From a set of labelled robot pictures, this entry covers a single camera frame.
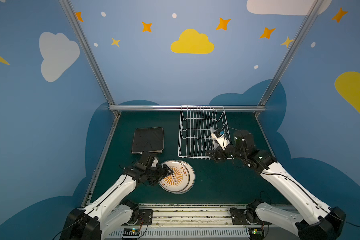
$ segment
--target black notebook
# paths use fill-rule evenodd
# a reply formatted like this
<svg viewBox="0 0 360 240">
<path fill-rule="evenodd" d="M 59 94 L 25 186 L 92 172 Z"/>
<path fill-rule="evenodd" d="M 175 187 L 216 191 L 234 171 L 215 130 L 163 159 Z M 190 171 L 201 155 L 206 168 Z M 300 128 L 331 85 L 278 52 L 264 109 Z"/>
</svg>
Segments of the black notebook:
<svg viewBox="0 0 360 240">
<path fill-rule="evenodd" d="M 164 149 L 164 130 L 162 127 L 138 128 L 135 130 L 132 153 L 161 153 Z"/>
</svg>

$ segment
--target blue wall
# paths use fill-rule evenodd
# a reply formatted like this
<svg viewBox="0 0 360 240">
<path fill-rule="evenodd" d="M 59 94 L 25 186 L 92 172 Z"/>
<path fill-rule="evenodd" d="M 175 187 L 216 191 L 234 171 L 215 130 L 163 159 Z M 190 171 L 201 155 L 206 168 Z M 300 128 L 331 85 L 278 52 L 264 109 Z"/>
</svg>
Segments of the blue wall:
<svg viewBox="0 0 360 240">
<path fill-rule="evenodd" d="M 348 13 L 336 22 L 340 8 Z M 349 71 L 360 73 L 360 0 L 332 0 L 259 120 L 285 168 L 360 225 L 360 113 L 335 88 Z M 356 81 L 350 79 L 350 88 Z M 360 239 L 360 229 L 346 224 L 340 239 Z"/>
<path fill-rule="evenodd" d="M 240 0 L 72 0 L 72 4 L 81 12 L 80 24 L 117 104 L 144 100 L 169 105 L 257 105 L 254 99 L 263 95 L 265 85 L 253 99 L 238 95 L 273 77 L 287 51 L 281 44 L 287 36 L 293 39 L 304 19 L 254 14 Z M 216 30 L 219 18 L 231 19 L 226 31 Z M 152 23 L 151 32 L 143 32 L 142 22 Z M 275 28 L 269 39 L 260 38 L 265 27 Z M 206 34 L 215 49 L 209 54 L 171 51 L 171 44 L 189 28 Z M 120 40 L 119 47 L 111 45 L 112 38 Z"/>
<path fill-rule="evenodd" d="M 43 32 L 77 42 L 57 0 L 0 1 L 0 56 L 9 63 L 0 62 L 0 239 L 51 239 L 61 230 L 114 119 L 81 49 L 46 81 Z"/>
</svg>

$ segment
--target yellow cloud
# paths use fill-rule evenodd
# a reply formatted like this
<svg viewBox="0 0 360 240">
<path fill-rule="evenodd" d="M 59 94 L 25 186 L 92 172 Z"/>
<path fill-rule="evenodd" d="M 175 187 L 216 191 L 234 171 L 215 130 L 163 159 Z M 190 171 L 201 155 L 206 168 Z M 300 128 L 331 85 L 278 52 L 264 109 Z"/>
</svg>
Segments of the yellow cloud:
<svg viewBox="0 0 360 240">
<path fill-rule="evenodd" d="M 174 53 L 211 53 L 215 49 L 213 43 L 208 40 L 204 33 L 198 33 L 195 29 L 187 29 L 180 34 L 179 40 L 174 41 L 171 50 Z"/>
<path fill-rule="evenodd" d="M 341 74 L 335 81 L 335 88 L 360 113 L 360 73 Z"/>
</svg>

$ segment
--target white cloud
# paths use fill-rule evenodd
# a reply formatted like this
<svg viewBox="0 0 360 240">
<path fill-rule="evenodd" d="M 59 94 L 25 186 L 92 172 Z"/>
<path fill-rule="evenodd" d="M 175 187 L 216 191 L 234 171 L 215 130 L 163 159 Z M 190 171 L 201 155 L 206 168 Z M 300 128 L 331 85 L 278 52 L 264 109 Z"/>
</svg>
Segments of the white cloud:
<svg viewBox="0 0 360 240">
<path fill-rule="evenodd" d="M 56 81 L 79 57 L 80 49 L 75 41 L 70 41 L 64 34 L 54 35 L 43 32 L 39 47 L 43 62 L 41 74 L 48 82 Z"/>
<path fill-rule="evenodd" d="M 324 0 L 319 14 L 332 0 Z M 254 14 L 307 15 L 314 0 L 248 0 L 247 9 Z"/>
</svg>

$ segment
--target dish rack wire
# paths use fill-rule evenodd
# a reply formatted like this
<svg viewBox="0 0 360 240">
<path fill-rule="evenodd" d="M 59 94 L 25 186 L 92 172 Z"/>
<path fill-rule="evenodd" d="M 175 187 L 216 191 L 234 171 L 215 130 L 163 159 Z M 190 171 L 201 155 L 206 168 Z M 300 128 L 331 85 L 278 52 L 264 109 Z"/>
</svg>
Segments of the dish rack wire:
<svg viewBox="0 0 360 240">
<path fill-rule="evenodd" d="M 210 159 L 205 151 L 214 149 L 211 127 L 215 130 L 221 127 L 228 139 L 231 139 L 224 107 L 182 105 L 178 156 Z"/>
</svg>

